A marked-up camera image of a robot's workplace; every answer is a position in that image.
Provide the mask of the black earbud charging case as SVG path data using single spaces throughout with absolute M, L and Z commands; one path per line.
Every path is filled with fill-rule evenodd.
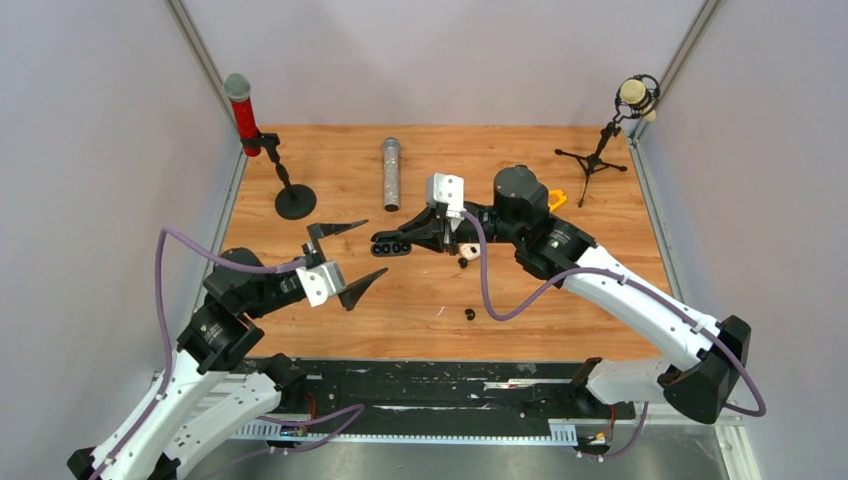
M 411 252 L 412 245 L 405 242 L 397 241 L 379 241 L 374 242 L 370 252 L 375 257 L 399 257 L 408 255 Z

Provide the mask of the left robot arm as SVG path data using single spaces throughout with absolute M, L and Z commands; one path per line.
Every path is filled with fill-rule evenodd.
M 185 479 L 228 437 L 253 419 L 277 408 L 298 411 L 306 400 L 305 372 L 276 354 L 248 374 L 235 391 L 203 412 L 198 405 L 241 365 L 263 337 L 254 321 L 286 306 L 307 301 L 317 307 L 338 298 L 352 310 L 381 275 L 375 271 L 346 283 L 338 264 L 328 260 L 320 239 L 359 227 L 315 223 L 301 256 L 265 266 L 246 248 L 215 255 L 181 232 L 161 229 L 155 253 L 155 305 L 165 350 L 165 366 L 121 426 L 96 447 L 75 451 L 67 466 L 77 479 Z M 172 337 L 164 312 L 162 266 L 168 237 L 214 265 L 203 286 L 207 297 L 185 329 Z

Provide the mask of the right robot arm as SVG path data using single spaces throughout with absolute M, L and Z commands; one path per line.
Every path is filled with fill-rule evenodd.
M 479 251 L 483 306 L 496 321 L 511 319 L 496 310 L 489 286 L 488 248 L 508 244 L 521 268 L 539 280 L 539 291 L 561 289 L 581 297 L 648 340 L 656 361 L 588 362 L 571 403 L 584 417 L 596 417 L 620 402 L 666 402 L 686 418 L 712 424 L 732 405 L 738 383 L 755 405 L 751 417 L 767 412 L 766 401 L 747 371 L 751 326 L 738 316 L 718 319 L 653 286 L 616 259 L 596 239 L 558 217 L 550 193 L 527 166 L 503 168 L 493 180 L 493 201 L 465 197 L 464 180 L 436 173 L 426 182 L 425 208 L 412 220 L 371 239 L 376 256 L 398 256 L 413 247 L 457 254 L 464 244 Z

